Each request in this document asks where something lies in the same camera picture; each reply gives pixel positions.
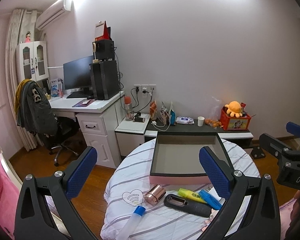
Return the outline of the dark jacket on chair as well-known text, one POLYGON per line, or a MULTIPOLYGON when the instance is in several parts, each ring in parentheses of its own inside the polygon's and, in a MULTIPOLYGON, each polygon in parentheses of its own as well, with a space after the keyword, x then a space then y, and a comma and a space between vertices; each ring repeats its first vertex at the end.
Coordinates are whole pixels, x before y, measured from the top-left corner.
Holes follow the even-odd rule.
POLYGON ((53 136, 57 132, 57 119, 36 81, 25 79, 19 83, 15 92, 14 112, 17 125, 31 134, 53 136))

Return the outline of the white glass-door cabinet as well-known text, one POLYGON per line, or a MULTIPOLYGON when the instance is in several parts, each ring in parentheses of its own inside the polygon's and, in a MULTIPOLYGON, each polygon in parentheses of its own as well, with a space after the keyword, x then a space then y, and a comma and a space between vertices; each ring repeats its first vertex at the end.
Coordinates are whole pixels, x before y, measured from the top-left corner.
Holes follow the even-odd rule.
POLYGON ((16 49, 18 82, 49 78, 46 41, 20 43, 16 49))

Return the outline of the black remote control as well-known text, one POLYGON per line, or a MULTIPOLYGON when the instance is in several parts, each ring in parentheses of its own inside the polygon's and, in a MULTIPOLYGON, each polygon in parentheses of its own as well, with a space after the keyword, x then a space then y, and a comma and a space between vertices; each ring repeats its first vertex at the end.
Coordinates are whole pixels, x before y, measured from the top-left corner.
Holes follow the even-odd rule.
POLYGON ((166 207, 200 217, 208 218, 212 213, 212 209, 209 205, 179 197, 175 194, 168 194, 164 199, 164 205, 166 207))

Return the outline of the clear bottle blue cap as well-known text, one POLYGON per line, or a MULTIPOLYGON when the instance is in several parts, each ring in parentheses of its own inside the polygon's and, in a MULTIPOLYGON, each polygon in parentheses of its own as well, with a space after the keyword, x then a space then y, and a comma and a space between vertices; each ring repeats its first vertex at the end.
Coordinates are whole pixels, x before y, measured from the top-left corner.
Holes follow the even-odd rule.
POLYGON ((146 209, 143 206, 137 206, 130 218, 118 233, 116 240, 127 240, 129 236, 134 232, 137 226, 140 224, 146 209))

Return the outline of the white air conditioner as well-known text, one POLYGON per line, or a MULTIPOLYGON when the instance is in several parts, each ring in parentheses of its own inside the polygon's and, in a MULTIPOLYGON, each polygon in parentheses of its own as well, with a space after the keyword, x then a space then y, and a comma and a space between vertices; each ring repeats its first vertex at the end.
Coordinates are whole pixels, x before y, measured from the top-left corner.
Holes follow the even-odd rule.
POLYGON ((69 13, 72 8, 72 0, 58 0, 42 12, 36 21, 38 30, 45 29, 50 23, 69 13))

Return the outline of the wet wipes pack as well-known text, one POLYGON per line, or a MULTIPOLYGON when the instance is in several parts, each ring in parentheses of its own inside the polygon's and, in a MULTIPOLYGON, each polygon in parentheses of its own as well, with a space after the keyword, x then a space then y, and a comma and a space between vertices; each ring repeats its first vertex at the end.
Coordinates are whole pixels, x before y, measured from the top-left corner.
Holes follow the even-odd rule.
POLYGON ((176 117, 175 122, 177 124, 183 124, 183 125, 192 125, 192 124, 194 124, 194 120, 192 118, 186 117, 186 116, 176 117))

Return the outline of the blue highlighter marker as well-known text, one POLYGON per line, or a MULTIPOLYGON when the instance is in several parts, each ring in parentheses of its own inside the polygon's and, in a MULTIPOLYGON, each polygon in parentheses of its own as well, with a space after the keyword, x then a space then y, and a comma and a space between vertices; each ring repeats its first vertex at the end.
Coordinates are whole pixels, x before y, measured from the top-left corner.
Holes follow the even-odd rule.
POLYGON ((199 196, 207 202, 214 210, 220 210, 222 208, 222 204, 211 194, 209 194, 205 190, 200 190, 198 192, 199 196))

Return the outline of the black office chair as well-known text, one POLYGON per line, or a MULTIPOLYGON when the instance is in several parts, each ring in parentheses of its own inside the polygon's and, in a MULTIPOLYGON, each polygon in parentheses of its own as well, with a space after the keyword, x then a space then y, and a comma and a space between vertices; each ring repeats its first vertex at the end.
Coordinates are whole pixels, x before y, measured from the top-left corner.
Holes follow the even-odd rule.
POLYGON ((38 134, 38 136, 39 139, 43 142, 44 146, 49 150, 50 155, 54 154, 53 150, 57 148, 59 149, 54 158, 54 165, 58 167, 58 158, 62 150, 69 150, 75 156, 79 156, 77 152, 75 152, 66 144, 67 140, 77 134, 77 132, 79 131, 79 125, 72 118, 55 116, 55 119, 57 122, 57 131, 55 135, 38 134))

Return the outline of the yellow highlighter marker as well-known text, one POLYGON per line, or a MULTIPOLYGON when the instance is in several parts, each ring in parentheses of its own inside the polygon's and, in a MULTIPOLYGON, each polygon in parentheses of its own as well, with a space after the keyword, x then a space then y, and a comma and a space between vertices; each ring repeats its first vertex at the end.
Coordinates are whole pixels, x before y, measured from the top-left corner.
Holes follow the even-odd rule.
POLYGON ((193 192, 191 190, 180 188, 178 190, 178 194, 179 194, 179 196, 181 196, 183 198, 190 199, 195 202, 204 203, 204 204, 207 203, 205 200, 203 200, 203 198, 200 197, 199 194, 197 194, 196 192, 193 192))

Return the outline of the red desk calendar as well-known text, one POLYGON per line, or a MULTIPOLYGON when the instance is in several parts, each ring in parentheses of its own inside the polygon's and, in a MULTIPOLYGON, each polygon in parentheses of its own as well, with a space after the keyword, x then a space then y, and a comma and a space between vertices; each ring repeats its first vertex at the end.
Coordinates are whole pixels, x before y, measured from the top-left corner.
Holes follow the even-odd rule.
POLYGON ((95 24, 95 41, 111 40, 111 28, 107 27, 106 21, 99 21, 95 24))

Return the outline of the red toy box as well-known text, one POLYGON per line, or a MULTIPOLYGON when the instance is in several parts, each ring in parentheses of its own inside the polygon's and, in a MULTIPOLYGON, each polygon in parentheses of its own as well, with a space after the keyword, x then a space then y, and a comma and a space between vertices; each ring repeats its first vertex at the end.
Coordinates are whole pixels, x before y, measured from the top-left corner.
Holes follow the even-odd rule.
POLYGON ((247 115, 244 117, 231 117, 226 114, 226 108, 221 109, 220 122, 223 126, 224 131, 247 131, 251 116, 247 115))

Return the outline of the pink storage box tray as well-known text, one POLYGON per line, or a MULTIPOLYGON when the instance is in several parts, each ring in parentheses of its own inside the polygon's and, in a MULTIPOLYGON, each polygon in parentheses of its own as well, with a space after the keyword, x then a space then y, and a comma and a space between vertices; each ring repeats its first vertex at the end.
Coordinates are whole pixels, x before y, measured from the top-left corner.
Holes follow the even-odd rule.
POLYGON ((199 150, 208 146, 229 167, 233 167, 216 132, 159 132, 154 146, 149 182, 159 185, 199 185, 210 180, 199 162, 199 150))

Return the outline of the white paper cup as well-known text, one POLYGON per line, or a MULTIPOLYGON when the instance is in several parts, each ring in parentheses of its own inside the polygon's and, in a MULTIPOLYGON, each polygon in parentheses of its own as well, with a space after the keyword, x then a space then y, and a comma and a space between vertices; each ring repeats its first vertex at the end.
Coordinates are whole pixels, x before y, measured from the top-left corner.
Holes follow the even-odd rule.
POLYGON ((205 121, 205 118, 204 118, 203 116, 199 116, 199 117, 197 118, 197 125, 198 125, 199 127, 202 127, 203 124, 204 124, 204 121, 205 121))

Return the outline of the rose gold round jar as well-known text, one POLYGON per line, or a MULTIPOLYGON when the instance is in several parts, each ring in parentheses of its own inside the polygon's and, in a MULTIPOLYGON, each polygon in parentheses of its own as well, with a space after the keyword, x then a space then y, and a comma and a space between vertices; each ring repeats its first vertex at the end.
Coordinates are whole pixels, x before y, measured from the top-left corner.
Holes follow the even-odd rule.
POLYGON ((144 194, 144 200, 153 206, 165 196, 166 190, 161 185, 153 186, 148 192, 144 194))

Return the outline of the black computer tower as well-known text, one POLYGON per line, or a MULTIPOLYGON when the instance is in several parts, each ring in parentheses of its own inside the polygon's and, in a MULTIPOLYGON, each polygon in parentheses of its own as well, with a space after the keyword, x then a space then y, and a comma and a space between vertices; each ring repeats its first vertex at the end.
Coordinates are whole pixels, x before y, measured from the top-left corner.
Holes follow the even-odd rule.
POLYGON ((120 91, 117 62, 101 61, 90 64, 94 99, 109 100, 120 91))

